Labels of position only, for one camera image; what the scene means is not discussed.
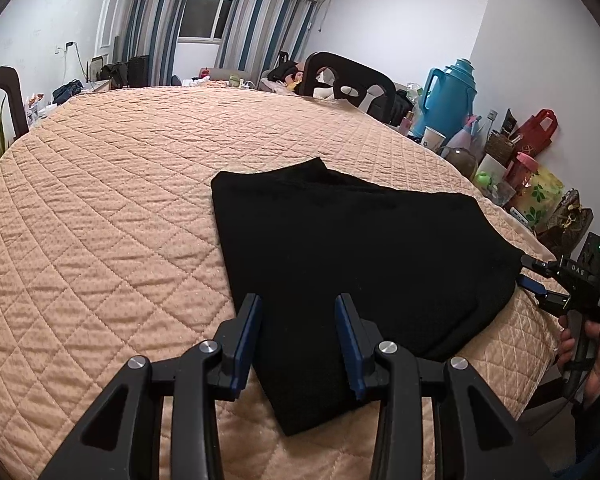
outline curtain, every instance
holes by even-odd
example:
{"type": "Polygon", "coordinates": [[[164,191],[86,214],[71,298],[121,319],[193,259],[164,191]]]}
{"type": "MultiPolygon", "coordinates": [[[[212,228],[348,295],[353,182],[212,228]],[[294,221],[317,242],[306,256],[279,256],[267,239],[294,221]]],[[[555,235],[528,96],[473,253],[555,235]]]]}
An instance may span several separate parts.
{"type": "Polygon", "coordinates": [[[280,50],[296,59],[308,39],[320,0],[236,0],[216,66],[245,70],[259,81],[273,68],[280,50]]]}
{"type": "Polygon", "coordinates": [[[149,85],[171,82],[186,0],[130,0],[122,60],[149,56],[149,85]]]}

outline paper cup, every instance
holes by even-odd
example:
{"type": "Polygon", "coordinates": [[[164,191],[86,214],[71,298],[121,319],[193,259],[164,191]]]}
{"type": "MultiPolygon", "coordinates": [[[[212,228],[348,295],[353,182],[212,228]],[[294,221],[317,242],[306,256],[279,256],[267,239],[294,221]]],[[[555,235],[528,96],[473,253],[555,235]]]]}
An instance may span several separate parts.
{"type": "Polygon", "coordinates": [[[443,134],[427,126],[424,129],[424,136],[422,137],[422,147],[435,153],[442,147],[442,143],[445,140],[446,137],[443,134]]]}

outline quilted bedspread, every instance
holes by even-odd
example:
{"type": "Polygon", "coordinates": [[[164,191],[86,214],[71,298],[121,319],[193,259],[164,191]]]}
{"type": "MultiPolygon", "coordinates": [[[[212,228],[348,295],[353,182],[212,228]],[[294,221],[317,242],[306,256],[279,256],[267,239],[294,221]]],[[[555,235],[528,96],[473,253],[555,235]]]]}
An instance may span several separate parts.
{"type": "MultiPolygon", "coordinates": [[[[214,88],[72,98],[0,161],[0,459],[14,480],[37,478],[130,357],[177,356],[234,316],[213,176],[314,156],[384,186],[475,196],[502,236],[550,258],[452,166],[346,102],[214,88]]],[[[554,356],[557,333],[517,291],[461,354],[520,416],[554,356]]],[[[240,399],[219,402],[217,411],[229,480],[368,478],[376,404],[289,438],[252,374],[240,399]]],[[[163,478],[169,435],[167,405],[163,478]]]]}

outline brown patterned handbag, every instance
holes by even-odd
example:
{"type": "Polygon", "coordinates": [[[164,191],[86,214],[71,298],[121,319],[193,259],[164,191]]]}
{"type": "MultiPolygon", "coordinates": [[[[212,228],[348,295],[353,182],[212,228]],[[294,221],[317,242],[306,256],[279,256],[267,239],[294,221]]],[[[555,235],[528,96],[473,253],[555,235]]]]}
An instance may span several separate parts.
{"type": "Polygon", "coordinates": [[[570,257],[593,222],[593,211],[580,204],[580,193],[572,189],[538,232],[538,241],[560,260],[570,257]]]}

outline black wire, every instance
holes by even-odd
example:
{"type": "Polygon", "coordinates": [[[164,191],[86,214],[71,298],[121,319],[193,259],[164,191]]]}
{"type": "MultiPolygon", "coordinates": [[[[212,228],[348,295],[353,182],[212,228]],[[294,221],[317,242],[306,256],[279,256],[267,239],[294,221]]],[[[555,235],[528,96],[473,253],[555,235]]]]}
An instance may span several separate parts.
{"type": "Polygon", "coordinates": [[[93,90],[95,88],[95,85],[93,84],[92,81],[89,81],[89,76],[87,75],[87,73],[84,71],[84,67],[82,66],[82,60],[80,59],[80,51],[78,50],[78,44],[75,43],[74,41],[74,46],[75,46],[75,53],[78,55],[78,63],[80,63],[80,69],[82,70],[82,73],[84,74],[84,80],[87,83],[90,83],[91,85],[91,89],[93,90]]]}
{"type": "Polygon", "coordinates": [[[554,420],[555,417],[560,415],[560,413],[562,413],[562,410],[564,408],[566,408],[569,404],[571,404],[573,402],[573,399],[576,398],[576,395],[580,391],[582,385],[585,384],[589,380],[589,377],[591,376],[591,373],[593,372],[593,368],[596,365],[596,360],[598,358],[598,352],[600,352],[600,333],[598,334],[598,341],[596,342],[596,352],[594,354],[593,365],[592,365],[591,369],[587,372],[587,375],[585,375],[584,379],[580,381],[580,384],[578,385],[578,387],[574,390],[574,392],[570,395],[570,397],[564,402],[564,404],[560,407],[560,409],[557,410],[551,417],[549,417],[547,420],[545,420],[542,424],[540,424],[540,426],[535,428],[533,431],[530,431],[529,436],[534,436],[538,431],[542,430],[542,428],[544,428],[547,424],[549,424],[552,420],[554,420]]]}

